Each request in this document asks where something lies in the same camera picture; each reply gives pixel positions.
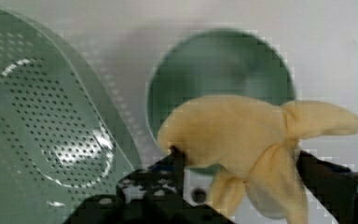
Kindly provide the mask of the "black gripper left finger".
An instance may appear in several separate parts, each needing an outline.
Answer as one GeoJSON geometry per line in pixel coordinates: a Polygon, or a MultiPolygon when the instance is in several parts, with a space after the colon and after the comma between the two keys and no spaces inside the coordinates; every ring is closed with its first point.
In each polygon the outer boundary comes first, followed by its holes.
{"type": "Polygon", "coordinates": [[[184,199],[185,161],[172,147],[164,159],[121,178],[114,194],[83,200],[63,224],[235,224],[209,205],[184,199]]]}

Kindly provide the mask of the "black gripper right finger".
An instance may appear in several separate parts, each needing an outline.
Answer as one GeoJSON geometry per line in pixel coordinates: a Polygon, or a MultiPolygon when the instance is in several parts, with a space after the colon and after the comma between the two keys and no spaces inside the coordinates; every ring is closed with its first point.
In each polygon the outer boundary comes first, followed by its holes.
{"type": "Polygon", "coordinates": [[[303,150],[296,168],[306,188],[338,224],[358,224],[358,172],[303,150]]]}

